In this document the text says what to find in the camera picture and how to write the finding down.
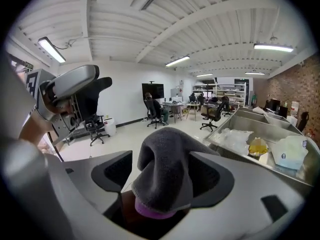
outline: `monitor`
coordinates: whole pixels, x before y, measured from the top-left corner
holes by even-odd
[[[143,83],[142,95],[145,99],[145,94],[150,93],[153,99],[162,99],[165,97],[164,85],[162,83]]]

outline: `desk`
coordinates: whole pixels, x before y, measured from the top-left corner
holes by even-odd
[[[198,103],[197,104],[188,103],[187,106],[189,106],[189,109],[188,109],[188,114],[186,115],[186,119],[188,119],[191,107],[193,107],[194,108],[194,120],[197,121],[197,110],[198,110],[199,104]]]
[[[163,102],[161,105],[163,107],[171,107],[171,111],[173,112],[174,123],[176,123],[177,116],[182,121],[182,118],[181,118],[181,107],[184,106],[185,104],[181,104],[181,103],[180,104],[174,104],[174,103]]]

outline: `fluorescent light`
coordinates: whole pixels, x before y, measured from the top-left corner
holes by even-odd
[[[42,37],[38,40],[38,44],[42,46],[52,57],[54,57],[58,62],[66,62],[66,59],[61,55],[60,52],[55,48],[55,46],[50,42],[48,37]]]
[[[176,63],[183,62],[183,61],[188,60],[188,59],[190,59],[190,57],[189,56],[185,56],[185,57],[179,58],[179,59],[177,59],[175,61],[172,61],[172,62],[166,64],[165,66],[166,67],[170,67],[170,66],[172,66],[172,65],[174,65]]]
[[[212,76],[213,74],[198,74],[196,77],[206,77],[206,76]]]
[[[264,75],[265,73],[261,72],[245,72],[247,75]]]
[[[259,43],[254,44],[254,49],[275,50],[275,51],[282,51],[282,52],[288,52],[288,53],[291,53],[294,50],[291,47],[274,45],[274,44],[259,44]]]

